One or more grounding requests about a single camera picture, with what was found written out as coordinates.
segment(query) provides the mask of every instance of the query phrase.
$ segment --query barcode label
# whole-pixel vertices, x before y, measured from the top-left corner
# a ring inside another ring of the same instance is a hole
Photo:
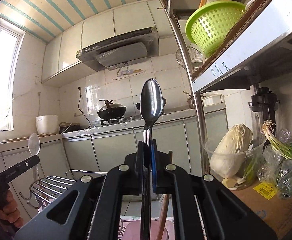
[[[259,191],[264,193],[266,196],[270,195],[270,192],[265,190],[263,187],[259,188]]]
[[[276,187],[273,187],[271,184],[265,182],[260,183],[253,189],[266,199],[271,199],[277,193]]]

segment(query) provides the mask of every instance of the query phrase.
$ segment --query hand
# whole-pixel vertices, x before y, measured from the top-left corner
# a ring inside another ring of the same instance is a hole
[[[24,220],[21,218],[21,214],[17,209],[17,202],[9,190],[6,194],[6,200],[8,204],[3,207],[3,210],[0,210],[0,219],[7,220],[10,223],[14,223],[17,228],[21,228],[24,224]]]

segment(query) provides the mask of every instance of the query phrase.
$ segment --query screw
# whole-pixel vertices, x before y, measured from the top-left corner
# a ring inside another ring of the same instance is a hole
[[[204,175],[204,180],[205,181],[213,181],[214,180],[214,176],[212,176],[210,174],[206,174],[206,175]]]
[[[129,166],[126,165],[126,164],[122,164],[122,165],[119,166],[118,169],[119,169],[120,171],[127,171],[127,170],[129,170]]]
[[[92,177],[88,176],[88,175],[84,175],[83,177],[80,178],[80,181],[83,182],[83,183],[88,183],[91,180],[92,180]]]
[[[166,166],[166,170],[168,171],[174,171],[176,169],[176,166],[174,164],[168,164]]]

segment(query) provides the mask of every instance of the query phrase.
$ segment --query spoon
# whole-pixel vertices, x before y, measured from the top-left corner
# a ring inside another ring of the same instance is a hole
[[[148,79],[141,94],[141,115],[145,120],[143,139],[146,144],[143,159],[143,187],[141,213],[141,240],[150,239],[150,162],[151,162],[151,133],[154,123],[163,110],[164,102],[157,81]]]
[[[31,153],[31,155],[32,156],[38,155],[41,148],[41,142],[36,133],[31,134],[31,136],[28,138],[27,144],[28,144],[28,150]],[[33,179],[34,181],[37,181],[39,179],[37,165],[34,166],[32,169],[33,169]]]

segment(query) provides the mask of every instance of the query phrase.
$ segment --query striped ceiling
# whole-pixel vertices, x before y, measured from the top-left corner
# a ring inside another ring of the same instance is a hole
[[[44,42],[107,9],[138,0],[2,0],[0,17]]]

